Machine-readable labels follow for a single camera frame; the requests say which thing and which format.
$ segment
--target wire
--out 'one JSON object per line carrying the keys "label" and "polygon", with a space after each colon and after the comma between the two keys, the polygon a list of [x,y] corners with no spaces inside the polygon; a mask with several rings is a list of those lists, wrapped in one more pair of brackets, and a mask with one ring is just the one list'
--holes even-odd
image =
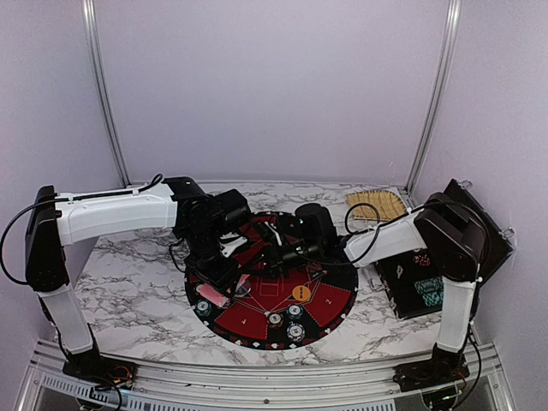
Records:
{"label": "wire", "polygon": [[177,270],[179,270],[180,272],[182,272],[183,274],[186,274],[186,272],[184,270],[181,269],[181,267],[177,264],[177,260],[175,258],[175,254],[173,253],[173,247],[179,247],[182,242],[184,241],[184,239],[181,239],[179,240],[178,242],[172,242],[169,246],[168,246],[168,249],[170,250],[170,256],[171,256],[171,260],[173,261],[173,265],[175,266],[175,268]]}
{"label": "wire", "polygon": [[[149,184],[146,184],[145,186],[138,188],[137,191],[139,193],[142,193],[146,190],[149,190],[150,188],[153,188],[154,186],[158,185],[162,180],[164,179],[164,176],[162,174],[156,174],[154,178],[152,178],[151,182]],[[113,197],[118,195],[127,195],[132,194],[133,190],[124,190],[124,191],[116,191],[113,193],[96,193],[96,194],[85,194],[80,195],[77,197],[74,197],[73,199],[65,198],[65,197],[59,197],[53,200],[46,200],[41,201],[39,203],[34,203],[30,205],[29,207],[24,208],[23,210],[19,211],[15,217],[11,219],[11,221],[6,225],[6,228],[4,229],[2,233],[2,237],[0,238],[0,268],[2,268],[3,273],[6,275],[6,277],[15,284],[18,285],[28,285],[26,281],[18,280],[17,278],[13,277],[11,274],[9,274],[8,268],[6,267],[4,260],[3,260],[3,246],[6,242],[6,237],[8,236],[9,231],[11,230],[12,226],[25,214],[27,214],[29,211],[34,210],[35,208],[39,208],[42,206],[47,206],[49,204],[55,204],[55,203],[66,203],[69,201],[80,201],[80,200],[89,200],[89,199],[97,199],[97,198],[103,198],[103,197]]]}
{"label": "wire", "polygon": [[[151,182],[149,182],[145,186],[137,188],[137,192],[142,193],[146,190],[150,190],[151,188],[157,186],[160,182],[162,182],[163,179],[164,179],[164,175],[161,174],[161,173],[158,173],[152,178]],[[111,191],[111,192],[107,192],[107,193],[84,194],[84,195],[79,195],[79,196],[74,197],[72,199],[72,201],[100,199],[100,198],[104,198],[104,197],[117,197],[119,195],[128,195],[128,194],[133,194],[133,193],[134,193],[133,189],[128,189],[128,190],[122,190],[122,191]]]}
{"label": "wire", "polygon": [[470,395],[472,394],[472,392],[475,390],[475,388],[478,386],[478,382],[480,381],[480,378],[481,378],[481,354],[480,354],[480,349],[478,348],[478,343],[475,342],[473,339],[472,339],[472,331],[470,330],[470,332],[468,333],[468,340],[470,341],[470,343],[472,344],[472,346],[474,347],[474,350],[476,352],[476,355],[478,355],[478,376],[476,377],[476,380],[474,381],[474,384],[472,385],[472,387],[470,388],[470,390],[466,393],[466,395],[453,407],[453,409],[457,409],[459,408],[469,397]]}
{"label": "wire", "polygon": [[365,234],[367,231],[371,231],[371,229],[363,229],[363,230],[352,231],[350,229],[350,227],[348,226],[348,218],[350,217],[350,213],[354,209],[356,209],[358,207],[362,207],[362,206],[371,208],[373,210],[373,212],[375,213],[375,216],[377,217],[377,223],[380,221],[380,214],[378,213],[377,207],[375,207],[373,204],[369,204],[369,203],[354,204],[348,209],[348,211],[346,211],[346,216],[344,216],[344,228],[351,235]]}
{"label": "wire", "polygon": [[459,377],[461,377],[461,380],[462,382],[464,383],[464,386],[462,387],[462,389],[464,390],[467,386],[468,386],[468,381],[466,380],[466,377],[464,377],[464,374],[462,372],[457,372],[456,375],[458,375]]}
{"label": "wire", "polygon": [[[116,384],[114,384],[114,381],[110,381],[108,378],[98,377],[97,375],[82,375],[82,376],[80,376],[80,379],[86,379],[88,381],[90,379],[95,379],[95,380],[102,381],[103,383],[107,383],[107,385],[109,385],[111,387],[111,389],[114,388],[114,390],[116,391],[116,393],[118,395],[118,406],[116,407],[116,409],[114,411],[120,411],[120,409],[122,409],[122,404],[123,404],[122,392],[120,391],[118,386]],[[96,386],[95,390],[96,391],[103,391],[103,389],[99,389],[100,387],[101,387],[101,385]]]}

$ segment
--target orange circle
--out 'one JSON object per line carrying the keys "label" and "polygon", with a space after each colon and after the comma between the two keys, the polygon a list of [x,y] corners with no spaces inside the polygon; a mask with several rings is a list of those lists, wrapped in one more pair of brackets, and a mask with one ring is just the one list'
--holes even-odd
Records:
{"label": "orange circle", "polygon": [[293,298],[295,298],[297,301],[304,302],[310,300],[310,297],[312,296],[312,291],[305,286],[305,285],[297,285],[293,289]]}

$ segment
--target round game board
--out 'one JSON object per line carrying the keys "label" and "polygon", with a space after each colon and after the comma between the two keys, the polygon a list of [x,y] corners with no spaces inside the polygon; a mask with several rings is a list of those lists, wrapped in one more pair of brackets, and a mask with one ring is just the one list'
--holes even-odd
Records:
{"label": "round game board", "polygon": [[[292,229],[295,217],[284,213],[258,213],[255,222],[283,226],[290,241],[299,238]],[[252,260],[267,244],[254,228],[241,228],[247,244],[234,254],[240,265]],[[346,261],[342,253],[332,262]],[[198,318],[210,330],[237,345],[256,349],[296,348],[328,335],[346,318],[358,290],[357,271],[353,266],[322,266],[311,263],[291,269],[284,277],[250,276],[246,295],[235,296],[223,308],[200,293],[202,282],[191,272],[186,274],[186,293]]]}

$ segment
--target white wall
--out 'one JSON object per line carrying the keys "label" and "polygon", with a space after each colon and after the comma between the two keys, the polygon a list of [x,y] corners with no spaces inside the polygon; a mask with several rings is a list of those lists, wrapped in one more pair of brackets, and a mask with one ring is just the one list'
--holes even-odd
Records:
{"label": "white wall", "polygon": [[405,183],[447,1],[96,4],[134,181]]}
{"label": "white wall", "polygon": [[494,340],[517,409],[548,403],[548,3],[466,0],[420,200],[451,177],[517,231],[485,285],[479,331]]}
{"label": "white wall", "polygon": [[[80,2],[0,3],[0,228],[34,202],[42,185],[63,191],[113,188],[116,171],[98,107]],[[4,250],[24,279],[18,223]],[[67,248],[75,277],[93,241]],[[0,409],[13,409],[31,353],[52,328],[28,287],[0,274]]]}

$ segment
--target marble tabletop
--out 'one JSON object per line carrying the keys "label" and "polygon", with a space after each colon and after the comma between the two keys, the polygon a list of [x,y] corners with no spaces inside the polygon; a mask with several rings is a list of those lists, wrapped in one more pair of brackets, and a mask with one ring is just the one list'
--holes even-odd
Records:
{"label": "marble tabletop", "polygon": [[[292,212],[304,202],[318,202],[329,208],[340,233],[348,209],[345,194],[379,188],[312,183],[200,186],[208,193],[237,188],[253,211]],[[353,229],[363,224],[351,223]],[[411,354],[431,349],[436,341],[439,314],[398,320],[385,293],[372,292],[366,273],[360,272],[354,307],[330,335],[284,351],[239,347],[207,329],[189,306],[183,275],[168,253],[174,240],[168,230],[140,230],[98,240],[75,289],[104,353],[190,364],[306,365]]]}

